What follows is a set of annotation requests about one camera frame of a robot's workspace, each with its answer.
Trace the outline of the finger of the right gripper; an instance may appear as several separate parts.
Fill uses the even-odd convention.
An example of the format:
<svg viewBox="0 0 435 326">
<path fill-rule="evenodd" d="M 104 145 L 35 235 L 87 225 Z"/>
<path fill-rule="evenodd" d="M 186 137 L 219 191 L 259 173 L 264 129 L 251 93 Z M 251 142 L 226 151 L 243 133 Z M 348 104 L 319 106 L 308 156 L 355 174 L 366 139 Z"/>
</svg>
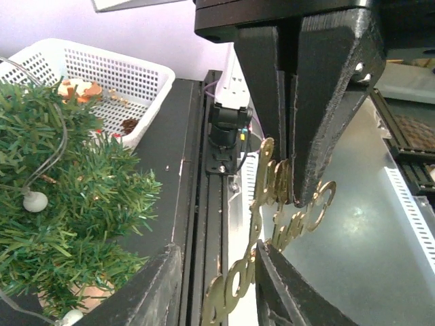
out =
<svg viewBox="0 0 435 326">
<path fill-rule="evenodd" d="M 355 8 L 303 19 L 292 99 L 295 206 L 311 200 L 334 147 L 384 68 L 375 11 Z"/>
<path fill-rule="evenodd" d="M 234 49 L 262 131 L 274 139 L 272 159 L 288 159 L 285 73 L 279 68 L 279 34 L 275 26 L 239 29 Z"/>
</svg>

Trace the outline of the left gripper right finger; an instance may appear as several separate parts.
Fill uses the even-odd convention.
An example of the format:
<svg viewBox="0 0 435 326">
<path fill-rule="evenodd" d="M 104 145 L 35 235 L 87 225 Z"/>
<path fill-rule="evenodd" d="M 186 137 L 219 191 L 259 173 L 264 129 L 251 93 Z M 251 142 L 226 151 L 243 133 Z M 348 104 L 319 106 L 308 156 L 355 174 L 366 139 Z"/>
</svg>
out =
<svg viewBox="0 0 435 326">
<path fill-rule="evenodd" d="M 255 258 L 259 325 L 352 325 L 352 319 L 322 297 L 271 244 L 258 240 Z"/>
</svg>

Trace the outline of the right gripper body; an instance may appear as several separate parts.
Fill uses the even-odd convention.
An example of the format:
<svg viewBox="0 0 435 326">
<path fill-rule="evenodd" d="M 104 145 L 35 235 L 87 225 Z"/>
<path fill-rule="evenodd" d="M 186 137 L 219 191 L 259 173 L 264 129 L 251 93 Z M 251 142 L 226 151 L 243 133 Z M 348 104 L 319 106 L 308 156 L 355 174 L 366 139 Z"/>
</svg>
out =
<svg viewBox="0 0 435 326">
<path fill-rule="evenodd" d="M 388 39 L 434 32 L 433 1 L 195 1 L 194 30 L 215 43 L 232 41 L 240 26 L 297 20 L 350 9 L 372 10 Z"/>
</svg>

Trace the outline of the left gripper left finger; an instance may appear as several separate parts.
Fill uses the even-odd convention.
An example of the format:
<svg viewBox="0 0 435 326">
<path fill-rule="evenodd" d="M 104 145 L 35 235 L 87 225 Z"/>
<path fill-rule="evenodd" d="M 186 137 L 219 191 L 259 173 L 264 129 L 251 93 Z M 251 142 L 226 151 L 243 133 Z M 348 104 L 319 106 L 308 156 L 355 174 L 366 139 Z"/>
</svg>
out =
<svg viewBox="0 0 435 326">
<path fill-rule="evenodd" d="M 167 244 L 121 289 L 76 324 L 177 325 L 181 280 L 181 248 Z"/>
</svg>

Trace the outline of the gold glitter cutout ornament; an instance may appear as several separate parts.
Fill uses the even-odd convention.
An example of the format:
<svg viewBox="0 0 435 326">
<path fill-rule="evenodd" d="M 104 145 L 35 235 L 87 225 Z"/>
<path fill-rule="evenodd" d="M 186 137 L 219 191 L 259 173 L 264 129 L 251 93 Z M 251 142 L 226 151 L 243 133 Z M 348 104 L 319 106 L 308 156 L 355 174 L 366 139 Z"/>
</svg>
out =
<svg viewBox="0 0 435 326">
<path fill-rule="evenodd" d="M 337 184 L 319 182 L 308 205 L 286 210 L 290 204 L 290 163 L 272 158 L 273 138 L 261 142 L 240 173 L 240 215 L 230 224 L 230 267 L 215 276 L 203 299 L 201 325 L 257 325 L 255 305 L 258 241 L 282 253 L 297 238 L 316 230 L 334 199 Z"/>
</svg>

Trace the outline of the white plastic basket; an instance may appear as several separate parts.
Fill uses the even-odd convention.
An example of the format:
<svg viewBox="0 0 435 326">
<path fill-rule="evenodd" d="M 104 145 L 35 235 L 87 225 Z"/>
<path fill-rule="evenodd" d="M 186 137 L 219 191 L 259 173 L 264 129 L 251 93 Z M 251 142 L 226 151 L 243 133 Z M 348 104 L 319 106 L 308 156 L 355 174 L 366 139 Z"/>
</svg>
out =
<svg viewBox="0 0 435 326">
<path fill-rule="evenodd" d="M 102 119 L 103 132 L 132 149 L 138 146 L 175 81 L 174 71 L 166 66 L 63 39 L 43 39 L 10 60 L 45 85 L 59 79 L 96 82 L 103 94 L 94 114 Z M 139 122 L 125 135 L 121 123 L 129 118 Z"/>
</svg>

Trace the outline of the small green christmas tree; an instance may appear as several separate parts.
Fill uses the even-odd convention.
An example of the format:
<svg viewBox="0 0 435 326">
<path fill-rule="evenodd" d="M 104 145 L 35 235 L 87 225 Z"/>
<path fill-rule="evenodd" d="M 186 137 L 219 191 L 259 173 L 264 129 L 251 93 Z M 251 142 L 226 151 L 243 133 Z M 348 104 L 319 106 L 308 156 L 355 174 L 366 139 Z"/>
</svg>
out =
<svg viewBox="0 0 435 326">
<path fill-rule="evenodd" d="M 107 297 L 146 261 L 118 241 L 148 230 L 160 183 L 94 108 L 1 84 L 1 290 L 37 295 L 49 317 L 90 310 L 92 288 Z"/>
</svg>

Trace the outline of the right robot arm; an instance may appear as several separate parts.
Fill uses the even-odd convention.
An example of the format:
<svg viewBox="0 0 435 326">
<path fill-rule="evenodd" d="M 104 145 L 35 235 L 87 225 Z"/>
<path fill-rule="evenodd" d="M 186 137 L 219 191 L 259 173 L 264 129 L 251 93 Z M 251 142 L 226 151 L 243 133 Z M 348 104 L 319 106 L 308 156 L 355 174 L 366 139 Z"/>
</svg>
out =
<svg viewBox="0 0 435 326">
<path fill-rule="evenodd" d="M 229 43 L 214 130 L 253 103 L 275 160 L 290 164 L 286 201 L 307 204 L 342 133 L 389 59 L 434 53 L 433 1 L 197 1 L 194 31 Z"/>
</svg>

